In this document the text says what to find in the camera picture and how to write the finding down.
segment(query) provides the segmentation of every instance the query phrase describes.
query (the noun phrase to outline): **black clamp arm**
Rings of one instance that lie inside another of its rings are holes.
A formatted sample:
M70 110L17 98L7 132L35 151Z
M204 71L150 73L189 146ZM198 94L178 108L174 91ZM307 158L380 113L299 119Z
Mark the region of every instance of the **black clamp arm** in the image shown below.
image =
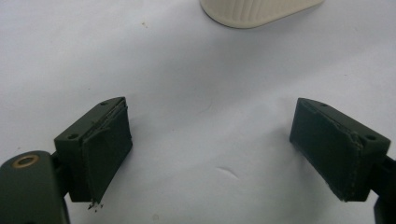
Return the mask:
M377 224L396 223L396 162L390 141L321 102L300 98L290 141L345 202L365 202L372 189Z
M56 152L30 151L0 168L0 223L69 223L64 195L99 203L132 148L124 97L96 105L55 138Z

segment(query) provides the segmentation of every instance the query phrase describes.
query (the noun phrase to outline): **brass insert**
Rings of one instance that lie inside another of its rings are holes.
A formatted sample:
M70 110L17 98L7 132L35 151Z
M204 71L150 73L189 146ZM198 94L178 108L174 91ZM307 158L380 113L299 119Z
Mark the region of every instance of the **brass insert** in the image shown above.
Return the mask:
M14 162L12 162L12 167L20 169L20 168L25 168L28 167L32 164L35 164L38 161L39 157L37 155L27 155L18 158Z

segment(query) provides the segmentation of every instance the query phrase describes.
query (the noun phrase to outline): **mounting hole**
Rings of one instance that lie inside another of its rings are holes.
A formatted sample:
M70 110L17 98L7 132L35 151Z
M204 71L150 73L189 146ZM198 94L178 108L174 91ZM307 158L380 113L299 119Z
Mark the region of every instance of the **mounting hole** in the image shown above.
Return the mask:
M67 136L67 139L75 139L75 138L77 138L78 137L78 133L72 133L72 134L70 134L69 136Z
M14 168L24 168L24 167L28 167L32 164L35 164L38 161L38 156L37 155L27 155L27 156L23 156L18 158L17 160L15 160L14 162L12 162L12 167Z
M373 135L366 135L366 138L367 138L368 140L371 140L371 141L375 141L375 140L376 140L376 137L373 136Z

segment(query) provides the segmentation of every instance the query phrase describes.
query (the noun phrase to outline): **white tabletop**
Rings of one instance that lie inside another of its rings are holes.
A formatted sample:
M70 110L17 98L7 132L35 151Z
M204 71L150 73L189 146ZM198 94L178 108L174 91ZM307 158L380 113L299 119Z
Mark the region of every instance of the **white tabletop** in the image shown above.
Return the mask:
M73 224L373 224L289 143L298 97L396 140L396 2L327 0L249 30L198 0L0 1L0 163L125 96L133 152ZM396 158L396 148L389 149Z

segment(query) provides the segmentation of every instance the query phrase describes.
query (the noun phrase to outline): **white container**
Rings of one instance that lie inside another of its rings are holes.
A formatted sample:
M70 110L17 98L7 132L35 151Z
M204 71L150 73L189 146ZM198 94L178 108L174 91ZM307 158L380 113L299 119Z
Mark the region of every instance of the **white container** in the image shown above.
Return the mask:
M234 28L252 28L313 7L324 0L200 0L213 20Z

